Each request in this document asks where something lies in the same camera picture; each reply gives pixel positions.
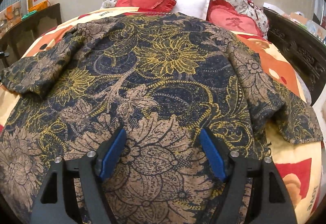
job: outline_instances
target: paisley pattern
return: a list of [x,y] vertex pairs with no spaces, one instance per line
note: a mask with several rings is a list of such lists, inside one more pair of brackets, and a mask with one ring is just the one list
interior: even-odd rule
[[[312,108],[264,73],[258,54],[185,15],[78,24],[1,79],[23,94],[0,137],[0,189],[24,223],[49,162],[97,149],[121,125],[127,144],[103,188],[124,224],[209,222],[224,186],[198,143],[203,126],[256,159],[269,154],[270,119],[291,143],[322,139]],[[75,186],[88,223],[79,180]]]

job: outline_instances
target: silver screw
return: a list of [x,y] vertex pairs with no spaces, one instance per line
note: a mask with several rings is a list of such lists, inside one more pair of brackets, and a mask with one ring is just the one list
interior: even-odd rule
[[271,163],[272,162],[271,157],[268,157],[268,156],[264,157],[264,162]]
[[60,157],[60,156],[54,159],[55,163],[59,163],[61,161],[62,161],[62,157]]
[[95,154],[96,154],[96,152],[91,150],[91,151],[87,152],[87,157],[89,157],[89,158],[94,157]]
[[232,157],[239,157],[239,152],[237,152],[236,150],[233,150],[230,152]]

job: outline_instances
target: patterned garment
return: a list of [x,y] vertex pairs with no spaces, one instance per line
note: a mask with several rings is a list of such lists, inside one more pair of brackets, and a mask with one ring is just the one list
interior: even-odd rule
[[264,73],[257,53],[231,32],[185,15],[78,24],[1,79],[23,94],[0,138],[0,190],[24,223],[49,162],[97,149],[119,125],[127,145],[103,188],[125,224],[209,222],[223,185],[198,143],[203,126],[256,159],[269,154],[268,120],[290,143],[322,140],[313,109]]

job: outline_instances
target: red dot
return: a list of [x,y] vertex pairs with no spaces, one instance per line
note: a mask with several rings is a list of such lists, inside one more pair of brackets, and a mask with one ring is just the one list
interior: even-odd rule
[[281,76],[281,80],[283,81],[283,83],[287,84],[287,82],[283,76]]

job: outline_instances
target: white pillow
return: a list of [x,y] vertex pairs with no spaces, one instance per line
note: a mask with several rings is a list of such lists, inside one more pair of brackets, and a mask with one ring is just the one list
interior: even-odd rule
[[175,0],[177,4],[170,11],[181,12],[185,15],[194,16],[206,20],[210,0]]

